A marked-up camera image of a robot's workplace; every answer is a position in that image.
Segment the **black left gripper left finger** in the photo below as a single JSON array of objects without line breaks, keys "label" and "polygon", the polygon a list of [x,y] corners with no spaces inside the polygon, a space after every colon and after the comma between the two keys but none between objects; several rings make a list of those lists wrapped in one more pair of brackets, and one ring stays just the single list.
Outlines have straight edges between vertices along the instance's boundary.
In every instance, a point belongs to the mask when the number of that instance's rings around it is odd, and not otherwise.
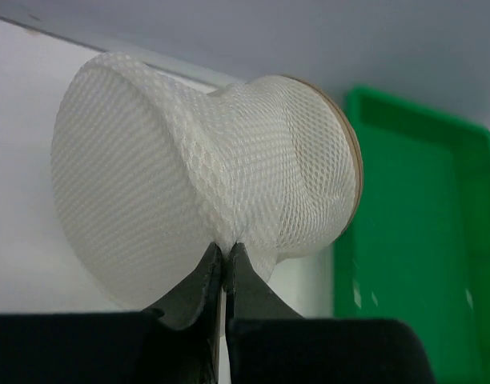
[{"label": "black left gripper left finger", "polygon": [[178,285],[146,308],[154,319],[144,344],[144,383],[216,383],[223,256],[211,243]]}]

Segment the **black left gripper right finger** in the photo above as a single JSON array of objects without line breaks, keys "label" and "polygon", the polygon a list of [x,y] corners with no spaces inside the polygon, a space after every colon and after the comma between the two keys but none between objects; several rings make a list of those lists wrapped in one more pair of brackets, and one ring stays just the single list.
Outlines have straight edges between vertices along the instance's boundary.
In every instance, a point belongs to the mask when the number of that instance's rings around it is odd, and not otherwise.
[{"label": "black left gripper right finger", "polygon": [[300,373],[283,332],[303,321],[255,272],[236,243],[226,265],[225,333],[233,383],[296,383]]}]

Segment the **white mesh laundry bag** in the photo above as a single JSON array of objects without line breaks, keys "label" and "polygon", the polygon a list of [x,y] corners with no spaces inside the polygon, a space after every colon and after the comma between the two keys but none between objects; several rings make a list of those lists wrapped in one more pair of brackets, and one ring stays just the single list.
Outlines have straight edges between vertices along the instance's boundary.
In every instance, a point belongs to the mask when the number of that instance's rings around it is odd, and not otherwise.
[{"label": "white mesh laundry bag", "polygon": [[50,164],[67,241],[126,310],[161,298],[211,243],[244,244],[268,280],[332,244],[363,191],[359,140],[317,87],[270,75],[204,93],[120,53],[74,76]]}]

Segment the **green plastic tray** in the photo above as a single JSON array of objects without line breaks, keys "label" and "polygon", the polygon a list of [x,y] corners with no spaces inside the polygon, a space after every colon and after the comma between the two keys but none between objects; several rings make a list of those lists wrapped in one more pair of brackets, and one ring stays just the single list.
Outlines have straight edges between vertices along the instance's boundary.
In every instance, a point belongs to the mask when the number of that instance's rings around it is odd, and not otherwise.
[{"label": "green plastic tray", "polygon": [[490,383],[490,132],[366,87],[346,114],[363,193],[334,245],[338,318],[396,318],[439,383]]}]

